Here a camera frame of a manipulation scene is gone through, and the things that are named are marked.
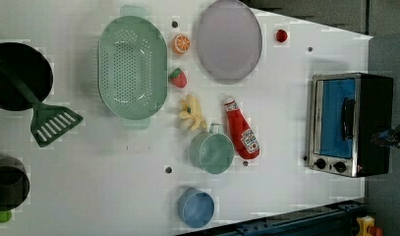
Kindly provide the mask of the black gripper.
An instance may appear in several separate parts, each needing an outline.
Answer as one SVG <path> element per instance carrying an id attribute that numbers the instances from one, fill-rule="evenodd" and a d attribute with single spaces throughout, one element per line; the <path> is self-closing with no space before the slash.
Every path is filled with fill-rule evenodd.
<path id="1" fill-rule="evenodd" d="M 400 124 L 393 129 L 373 134 L 371 142 L 380 147 L 400 148 Z"/>

